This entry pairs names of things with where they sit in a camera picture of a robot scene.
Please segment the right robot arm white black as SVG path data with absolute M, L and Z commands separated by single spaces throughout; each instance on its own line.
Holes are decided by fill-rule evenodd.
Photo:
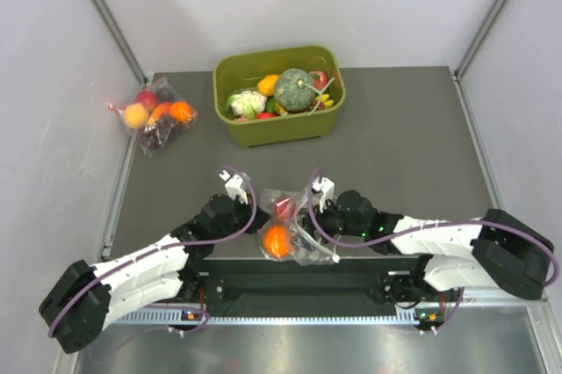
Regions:
M 357 191 L 334 198 L 316 186 L 305 208 L 308 226 L 330 245 L 397 262 L 376 284 L 385 300 L 418 302 L 466 288 L 539 300 L 560 273 L 553 244 L 500 209 L 459 221 L 416 219 L 380 211 Z

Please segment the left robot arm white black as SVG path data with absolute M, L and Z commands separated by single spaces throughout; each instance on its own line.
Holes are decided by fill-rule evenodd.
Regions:
M 165 299 L 194 298 L 199 281 L 193 263 L 216 244 L 257 233 L 269 220 L 252 198 L 216 194 L 196 216 L 145 248 L 93 265 L 70 264 L 39 307 L 48 336 L 74 354 L 129 313 Z

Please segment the fake red fruit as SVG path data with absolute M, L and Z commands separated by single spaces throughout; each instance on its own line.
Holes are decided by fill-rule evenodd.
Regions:
M 290 221 L 295 212 L 296 212 L 296 205 L 292 198 L 280 198 L 275 202 L 275 214 L 278 220 L 282 222 Z

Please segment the fake green melon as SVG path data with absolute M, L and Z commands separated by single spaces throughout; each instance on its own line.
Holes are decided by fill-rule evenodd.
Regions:
M 278 105 L 289 113 L 307 111 L 314 100 L 321 100 L 321 96 L 328 91 L 333 81 L 334 78 L 328 79 L 324 89 L 317 90 L 309 72 L 299 68 L 290 68 L 279 76 L 274 98 Z

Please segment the fake orange fruit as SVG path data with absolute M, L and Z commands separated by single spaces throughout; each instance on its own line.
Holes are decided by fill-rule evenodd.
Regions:
M 291 252 L 291 234 L 283 225 L 269 227 L 263 235 L 263 249 L 267 255 L 282 259 Z

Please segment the polka dot zip top bag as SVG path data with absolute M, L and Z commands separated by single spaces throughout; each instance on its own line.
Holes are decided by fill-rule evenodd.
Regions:
M 290 221 L 282 222 L 276 217 L 274 205 L 277 200 L 286 197 L 294 200 L 296 212 Z M 324 245 L 320 239 L 315 238 L 312 223 L 308 220 L 307 201 L 304 192 L 266 189 L 260 196 L 259 205 L 270 215 L 270 221 L 258 232 L 258 245 L 266 259 L 278 263 L 292 261 L 301 266 L 333 265 L 340 262 L 340 256 L 335 252 L 334 246 Z M 291 252 L 282 259 L 267 255 L 263 249 L 263 235 L 273 225 L 283 225 L 291 234 Z

